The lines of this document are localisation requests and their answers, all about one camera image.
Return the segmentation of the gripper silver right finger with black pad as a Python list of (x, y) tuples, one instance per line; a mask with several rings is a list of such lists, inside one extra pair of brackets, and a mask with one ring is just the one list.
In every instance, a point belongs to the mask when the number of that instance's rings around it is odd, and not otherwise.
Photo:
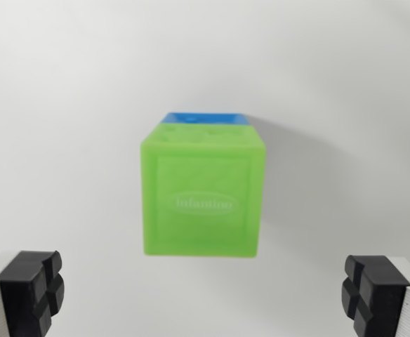
[(345, 260), (344, 312), (361, 337), (410, 336), (410, 262), (403, 257)]

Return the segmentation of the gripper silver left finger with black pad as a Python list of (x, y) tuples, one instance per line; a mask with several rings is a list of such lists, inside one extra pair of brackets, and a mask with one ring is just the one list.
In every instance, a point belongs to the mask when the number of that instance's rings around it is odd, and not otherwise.
[(0, 336), (46, 336), (62, 307), (65, 284), (58, 251), (0, 254)]

